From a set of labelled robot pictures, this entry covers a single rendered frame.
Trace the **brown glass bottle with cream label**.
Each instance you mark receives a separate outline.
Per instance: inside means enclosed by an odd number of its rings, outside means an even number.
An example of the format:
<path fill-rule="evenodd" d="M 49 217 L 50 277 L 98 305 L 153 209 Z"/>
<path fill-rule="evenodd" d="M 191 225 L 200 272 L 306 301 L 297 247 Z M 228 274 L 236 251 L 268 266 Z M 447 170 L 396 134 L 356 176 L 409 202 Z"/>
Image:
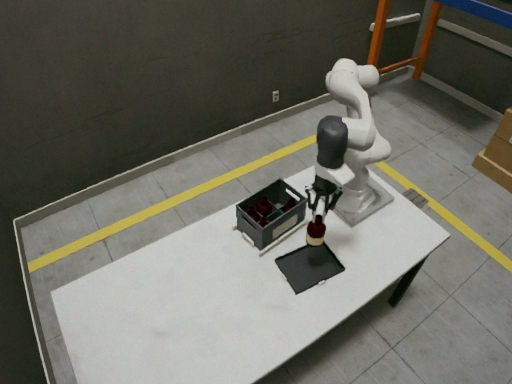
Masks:
<path fill-rule="evenodd" d="M 307 225 L 305 242 L 310 247 L 320 247 L 323 244 L 326 232 L 325 223 L 322 224 L 322 215 L 316 214 L 315 222 L 312 220 Z"/>

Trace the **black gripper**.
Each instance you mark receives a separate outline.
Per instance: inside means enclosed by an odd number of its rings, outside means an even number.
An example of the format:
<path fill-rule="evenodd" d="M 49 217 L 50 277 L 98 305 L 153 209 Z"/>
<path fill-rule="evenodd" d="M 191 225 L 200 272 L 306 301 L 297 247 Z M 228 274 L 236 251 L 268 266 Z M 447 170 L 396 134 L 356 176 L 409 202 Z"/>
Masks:
<path fill-rule="evenodd" d="M 314 190 L 314 192 L 316 193 L 316 196 L 315 196 L 314 202 L 311 206 L 312 190 Z M 322 194 L 322 191 L 323 191 L 323 194 Z M 329 205 L 329 197 L 333 192 L 335 192 L 335 194 L 334 194 L 334 196 L 330 202 L 330 205 Z M 327 213 L 328 213 L 328 210 L 332 211 L 334 209 L 339 197 L 343 194 L 343 191 L 342 191 L 342 187 L 338 188 L 336 184 L 330 182 L 327 179 L 323 179 L 323 178 L 319 177 L 315 173 L 314 183 L 312 184 L 312 186 L 305 186 L 305 193 L 307 194 L 307 199 L 308 199 L 308 209 L 312 209 L 312 223 L 315 222 L 316 209 L 317 209 L 317 206 L 318 206 L 321 196 L 326 196 L 325 207 L 324 207 L 325 210 L 324 210 L 323 219 L 322 219 L 322 223 L 324 223 L 325 217 L 327 216 Z M 332 205 L 331 205 L 331 203 L 332 203 Z"/>

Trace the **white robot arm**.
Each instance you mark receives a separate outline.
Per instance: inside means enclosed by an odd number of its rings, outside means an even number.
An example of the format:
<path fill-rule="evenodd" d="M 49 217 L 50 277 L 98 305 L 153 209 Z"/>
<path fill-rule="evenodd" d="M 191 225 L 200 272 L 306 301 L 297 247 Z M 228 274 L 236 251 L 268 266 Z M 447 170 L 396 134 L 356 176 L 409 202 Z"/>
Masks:
<path fill-rule="evenodd" d="M 343 211 L 361 214 L 376 199 L 372 187 L 366 185 L 369 171 L 364 166 L 380 163 L 391 154 L 389 142 L 374 123 L 369 92 L 378 83 L 379 73 L 373 65 L 357 66 L 350 59 L 340 59 L 326 75 L 330 96 L 346 106 L 348 118 L 327 115 L 320 120 L 314 171 L 342 187 L 336 205 Z"/>

